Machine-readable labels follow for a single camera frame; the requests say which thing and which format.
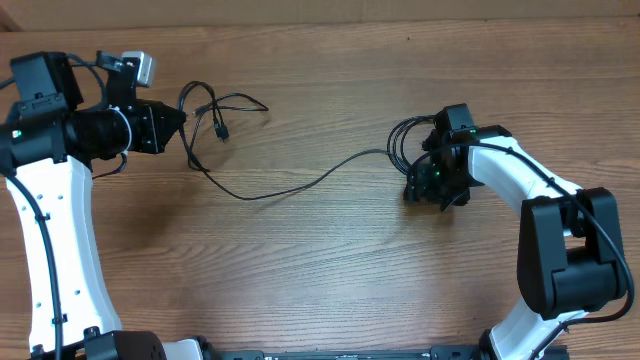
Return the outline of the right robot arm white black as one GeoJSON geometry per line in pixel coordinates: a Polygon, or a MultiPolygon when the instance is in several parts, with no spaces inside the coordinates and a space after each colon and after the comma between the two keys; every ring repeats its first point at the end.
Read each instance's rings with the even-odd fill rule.
{"type": "Polygon", "coordinates": [[[492,189],[520,221],[520,298],[483,332],[468,359],[565,359],[554,341],[573,325],[616,321],[635,300],[614,195],[584,189],[545,168],[504,127],[479,127],[466,104],[402,121],[387,140],[405,176],[404,197],[441,210],[492,189]]]}

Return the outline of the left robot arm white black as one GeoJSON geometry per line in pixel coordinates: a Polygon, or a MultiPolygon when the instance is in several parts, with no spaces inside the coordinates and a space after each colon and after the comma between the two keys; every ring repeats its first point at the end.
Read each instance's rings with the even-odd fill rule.
{"type": "Polygon", "coordinates": [[[126,331],[101,271],[91,211],[91,163],[159,154],[184,124],[179,110],[137,97],[154,76],[141,51],[99,52],[101,100],[84,108],[79,58],[39,52],[10,63],[20,99],[1,128],[1,173],[16,205],[32,298],[34,359],[198,359],[194,339],[163,342],[126,331]]]}

